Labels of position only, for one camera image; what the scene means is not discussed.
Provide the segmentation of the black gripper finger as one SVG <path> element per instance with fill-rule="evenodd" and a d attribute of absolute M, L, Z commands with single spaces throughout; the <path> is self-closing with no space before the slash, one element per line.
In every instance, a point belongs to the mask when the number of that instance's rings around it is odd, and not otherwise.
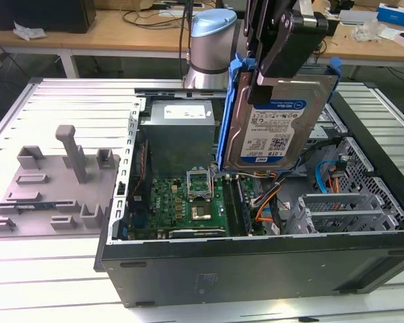
<path fill-rule="evenodd" d="M 267 48 L 267 8 L 268 1 L 247 1 L 244 18 L 244 35 L 247 39 L 248 57 L 255 59 L 260 65 Z"/>
<path fill-rule="evenodd" d="M 266 104 L 273 87 L 268 79 L 293 78 L 323 40 L 323 14 L 305 26 L 300 13 L 264 13 L 257 28 L 258 47 L 250 81 L 249 104 Z"/>

